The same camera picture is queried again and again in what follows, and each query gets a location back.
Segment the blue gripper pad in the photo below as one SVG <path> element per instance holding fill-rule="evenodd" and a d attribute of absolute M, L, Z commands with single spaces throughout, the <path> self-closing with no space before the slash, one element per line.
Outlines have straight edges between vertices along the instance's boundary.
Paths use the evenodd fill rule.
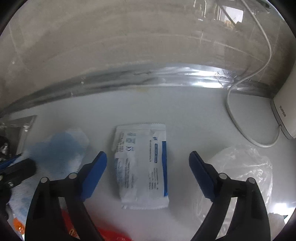
<path fill-rule="evenodd" d="M 95 164 L 89 171 L 87 177 L 82 183 L 81 200 L 84 202 L 90 198 L 107 166 L 107 156 L 104 152 L 100 152 L 94 159 Z"/>
<path fill-rule="evenodd" d="M 14 156 L 13 158 L 6 160 L 6 161 L 2 161 L 0 164 L 0 170 L 7 168 L 11 163 L 13 163 L 19 156 L 21 156 L 21 154 L 18 154 L 16 156 Z"/>
<path fill-rule="evenodd" d="M 214 181 L 210 177 L 204 161 L 196 151 L 191 152 L 189 155 L 189 166 L 204 196 L 213 202 L 215 199 Z"/>

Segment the orange object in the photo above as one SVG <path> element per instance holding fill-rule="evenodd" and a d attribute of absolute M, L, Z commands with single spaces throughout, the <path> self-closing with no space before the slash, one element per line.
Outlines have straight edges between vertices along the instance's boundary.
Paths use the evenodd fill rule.
<path fill-rule="evenodd" d="M 21 235 L 25 234 L 25 226 L 17 218 L 13 219 L 13 226 Z"/>
<path fill-rule="evenodd" d="M 71 222 L 69 214 L 63 210 L 62 216 L 64 218 L 66 229 L 68 230 L 69 234 L 75 238 L 79 238 L 79 236 L 78 236 L 78 234 Z M 105 229 L 98 228 L 98 227 L 97 227 L 97 229 L 105 241 L 132 241 L 132 239 L 130 239 L 120 233 L 110 231 L 110 230 L 105 230 Z"/>

